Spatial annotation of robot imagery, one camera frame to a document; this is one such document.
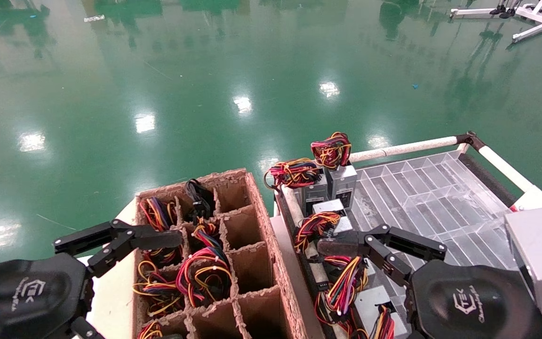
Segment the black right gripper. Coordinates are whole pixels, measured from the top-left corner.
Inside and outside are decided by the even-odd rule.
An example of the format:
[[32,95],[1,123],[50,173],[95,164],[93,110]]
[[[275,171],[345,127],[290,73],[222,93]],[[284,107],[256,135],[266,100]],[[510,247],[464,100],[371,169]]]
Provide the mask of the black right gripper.
[[[392,250],[428,263],[414,272]],[[319,240],[318,253],[369,259],[408,288],[408,320],[426,339],[522,339],[539,316],[518,272],[450,265],[445,244],[397,227],[344,231]]]

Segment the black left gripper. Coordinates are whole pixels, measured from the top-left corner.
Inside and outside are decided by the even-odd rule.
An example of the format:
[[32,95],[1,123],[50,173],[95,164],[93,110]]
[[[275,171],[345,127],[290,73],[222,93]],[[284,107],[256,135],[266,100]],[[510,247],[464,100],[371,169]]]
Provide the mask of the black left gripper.
[[[54,240],[48,259],[0,263],[0,339],[104,339],[86,320],[100,278],[135,250],[175,249],[179,230],[157,231],[120,219]],[[75,256],[99,248],[88,266]]]

